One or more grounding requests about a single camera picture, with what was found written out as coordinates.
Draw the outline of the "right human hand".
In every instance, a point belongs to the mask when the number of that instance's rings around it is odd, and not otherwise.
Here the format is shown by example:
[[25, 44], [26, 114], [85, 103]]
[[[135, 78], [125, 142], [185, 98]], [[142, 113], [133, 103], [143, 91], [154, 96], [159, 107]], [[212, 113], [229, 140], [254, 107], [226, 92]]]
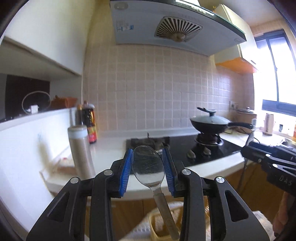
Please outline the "right human hand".
[[290, 226], [291, 230], [284, 240], [295, 240], [295, 197], [284, 192], [278, 212], [273, 220], [275, 240], [281, 237], [282, 232], [291, 223], [293, 223], [293, 226]]

